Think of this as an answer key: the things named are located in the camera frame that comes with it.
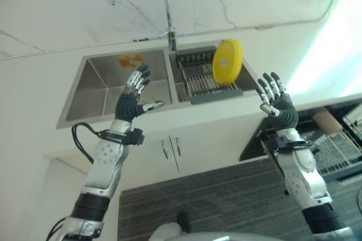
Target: dish rack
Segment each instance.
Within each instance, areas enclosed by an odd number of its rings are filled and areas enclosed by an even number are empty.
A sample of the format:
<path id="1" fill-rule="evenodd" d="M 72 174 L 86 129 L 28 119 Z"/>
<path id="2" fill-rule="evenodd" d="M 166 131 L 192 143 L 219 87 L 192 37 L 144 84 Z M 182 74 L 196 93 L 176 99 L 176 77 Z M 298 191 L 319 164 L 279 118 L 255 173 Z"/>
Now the dish rack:
<path id="1" fill-rule="evenodd" d="M 176 62 L 182 77 L 182 85 L 176 86 L 180 100 L 201 104 L 243 94 L 235 83 L 220 85 L 214 80 L 212 63 L 215 51 L 215 46 L 209 46 L 177 52 Z"/>
<path id="2" fill-rule="evenodd" d="M 361 168 L 362 148 L 347 131 L 329 136 L 320 131 L 311 131 L 301 136 L 314 141 L 316 147 L 313 153 L 317 168 L 326 180 L 335 179 L 342 171 Z"/>
<path id="3" fill-rule="evenodd" d="M 344 118 L 344 121 L 347 125 L 351 127 L 351 130 L 356 134 L 356 136 L 362 140 L 362 121 L 350 121 L 348 118 Z"/>

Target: cabinet door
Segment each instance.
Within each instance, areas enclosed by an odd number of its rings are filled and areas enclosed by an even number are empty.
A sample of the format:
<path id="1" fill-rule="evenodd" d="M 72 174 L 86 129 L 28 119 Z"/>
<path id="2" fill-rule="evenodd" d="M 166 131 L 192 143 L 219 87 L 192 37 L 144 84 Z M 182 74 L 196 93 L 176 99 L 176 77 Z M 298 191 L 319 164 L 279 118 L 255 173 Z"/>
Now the cabinet door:
<path id="1" fill-rule="evenodd" d="M 178 176 L 169 136 L 146 135 L 143 145 L 130 147 L 130 153 L 123 164 L 121 188 L 144 186 Z"/>
<path id="2" fill-rule="evenodd" d="M 257 114 L 224 119 L 172 131 L 170 136 L 180 175 L 237 165 L 263 117 Z"/>

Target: floor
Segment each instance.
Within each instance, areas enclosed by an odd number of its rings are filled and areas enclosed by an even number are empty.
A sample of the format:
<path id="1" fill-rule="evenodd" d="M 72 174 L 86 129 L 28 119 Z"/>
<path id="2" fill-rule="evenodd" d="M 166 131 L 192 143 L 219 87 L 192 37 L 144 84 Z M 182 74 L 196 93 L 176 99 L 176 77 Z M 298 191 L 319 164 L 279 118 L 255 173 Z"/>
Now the floor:
<path id="1" fill-rule="evenodd" d="M 361 185 L 328 184 L 346 224 L 362 236 Z M 237 231 L 305 241 L 311 232 L 268 159 L 123 191 L 118 240 L 148 240 L 162 223 L 188 213 L 191 231 Z"/>

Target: dish drying rack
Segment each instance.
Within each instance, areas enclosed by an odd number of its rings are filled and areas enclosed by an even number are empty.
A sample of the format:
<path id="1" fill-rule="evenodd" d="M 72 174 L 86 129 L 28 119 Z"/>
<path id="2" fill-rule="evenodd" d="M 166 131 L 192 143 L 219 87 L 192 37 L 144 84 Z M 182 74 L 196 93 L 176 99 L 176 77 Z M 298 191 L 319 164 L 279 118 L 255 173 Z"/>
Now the dish drying rack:
<path id="1" fill-rule="evenodd" d="M 350 121 L 348 118 L 344 118 L 344 121 L 351 127 L 352 131 L 356 136 L 362 140 L 362 120 L 359 121 Z"/>
<path id="2" fill-rule="evenodd" d="M 346 171 L 361 171 L 362 148 L 347 131 L 334 135 L 311 131 L 301 136 L 314 141 L 317 168 L 326 181 L 337 179 L 342 172 L 346 175 Z"/>
<path id="3" fill-rule="evenodd" d="M 209 46 L 177 52 L 176 62 L 183 82 L 176 86 L 180 100 L 201 104 L 243 94 L 235 83 L 220 85 L 215 81 L 212 68 L 215 51 L 215 46 Z"/>

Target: yellow plate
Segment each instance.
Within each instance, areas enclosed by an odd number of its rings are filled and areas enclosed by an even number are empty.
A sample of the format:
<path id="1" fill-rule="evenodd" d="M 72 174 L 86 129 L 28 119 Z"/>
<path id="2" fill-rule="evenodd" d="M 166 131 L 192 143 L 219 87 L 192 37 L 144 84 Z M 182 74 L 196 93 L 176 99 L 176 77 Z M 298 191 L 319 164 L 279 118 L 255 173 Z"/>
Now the yellow plate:
<path id="1" fill-rule="evenodd" d="M 221 41 L 213 58 L 213 75 L 219 84 L 231 84 L 238 78 L 243 65 L 243 48 L 236 39 Z"/>

